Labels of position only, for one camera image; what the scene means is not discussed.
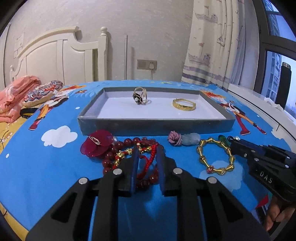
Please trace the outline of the person's right hand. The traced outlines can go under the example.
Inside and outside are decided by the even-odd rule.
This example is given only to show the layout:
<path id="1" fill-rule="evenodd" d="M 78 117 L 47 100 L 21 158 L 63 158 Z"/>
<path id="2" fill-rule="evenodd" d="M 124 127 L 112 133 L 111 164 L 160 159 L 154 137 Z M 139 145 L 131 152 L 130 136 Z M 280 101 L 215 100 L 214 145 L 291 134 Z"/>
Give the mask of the person's right hand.
<path id="1" fill-rule="evenodd" d="M 292 217 L 295 206 L 287 207 L 281 211 L 282 206 L 282 202 L 276 196 L 273 196 L 265 216 L 264 228 L 266 231 L 269 231 L 275 222 L 289 221 Z"/>

